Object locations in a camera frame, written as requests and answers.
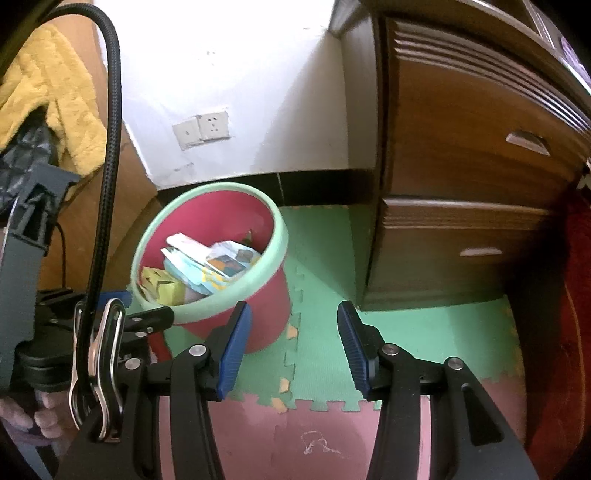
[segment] black plastic bag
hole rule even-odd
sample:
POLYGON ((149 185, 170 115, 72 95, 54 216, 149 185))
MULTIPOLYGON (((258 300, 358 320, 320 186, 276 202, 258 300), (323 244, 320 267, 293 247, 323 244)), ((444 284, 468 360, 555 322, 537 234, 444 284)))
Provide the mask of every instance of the black plastic bag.
POLYGON ((29 116, 0 153, 0 226, 5 226, 12 204, 35 163, 57 165, 57 137, 45 121, 46 109, 29 116))

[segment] yellow box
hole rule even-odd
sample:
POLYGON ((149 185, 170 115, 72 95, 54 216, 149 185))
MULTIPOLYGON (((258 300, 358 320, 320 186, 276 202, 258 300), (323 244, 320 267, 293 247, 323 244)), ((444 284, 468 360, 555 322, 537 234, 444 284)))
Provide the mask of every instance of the yellow box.
POLYGON ((184 304, 185 284, 165 270, 143 267, 141 286, 161 305, 174 307, 184 304))

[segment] screw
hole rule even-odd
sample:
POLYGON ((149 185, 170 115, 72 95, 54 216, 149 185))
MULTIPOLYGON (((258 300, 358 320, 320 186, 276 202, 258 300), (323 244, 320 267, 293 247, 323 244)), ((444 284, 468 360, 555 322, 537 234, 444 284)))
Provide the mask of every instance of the screw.
POLYGON ((447 361, 447 365, 449 368, 453 368, 454 370, 461 370, 464 368, 464 362, 462 362, 458 357, 453 356, 447 361))
POLYGON ((382 347, 382 352, 386 355, 398 355, 400 348, 398 345, 394 345, 393 343, 385 343, 382 347))
POLYGON ((139 358, 133 357, 125 362, 125 368, 127 370, 135 370, 141 364, 142 364, 142 361, 139 358))
POLYGON ((202 356, 205 352, 207 352, 207 347, 205 345, 193 345, 189 349, 189 353, 193 356, 202 356))

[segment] fuzzy yellow blanket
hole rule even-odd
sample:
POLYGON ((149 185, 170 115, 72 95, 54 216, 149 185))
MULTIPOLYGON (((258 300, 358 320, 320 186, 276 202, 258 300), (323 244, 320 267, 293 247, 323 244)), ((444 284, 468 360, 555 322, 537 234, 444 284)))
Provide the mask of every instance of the fuzzy yellow blanket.
POLYGON ((92 78, 56 27, 42 25, 25 42, 0 85, 0 151, 35 108, 59 140, 59 165, 86 177, 105 160, 106 131, 92 78))

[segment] white wall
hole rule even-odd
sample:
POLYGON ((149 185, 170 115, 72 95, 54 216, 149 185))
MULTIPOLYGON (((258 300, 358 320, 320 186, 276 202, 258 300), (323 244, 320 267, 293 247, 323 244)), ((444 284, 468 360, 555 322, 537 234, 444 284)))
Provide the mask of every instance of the white wall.
POLYGON ((95 0, 119 35, 123 117, 159 189, 347 168, 333 0, 95 0), (172 125, 228 110, 229 140, 182 151, 172 125))

